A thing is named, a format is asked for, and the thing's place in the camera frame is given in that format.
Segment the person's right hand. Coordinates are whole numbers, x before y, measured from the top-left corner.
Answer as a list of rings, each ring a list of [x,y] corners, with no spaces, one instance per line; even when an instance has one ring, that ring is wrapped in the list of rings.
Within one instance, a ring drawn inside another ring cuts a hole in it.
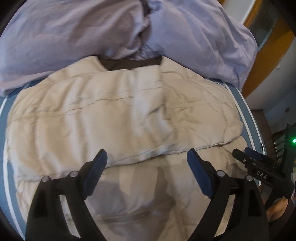
[[[268,222],[273,222],[277,219],[279,219],[285,212],[288,206],[288,199],[283,197],[282,199],[279,199],[277,202],[274,202],[274,204],[267,209],[266,215]]]

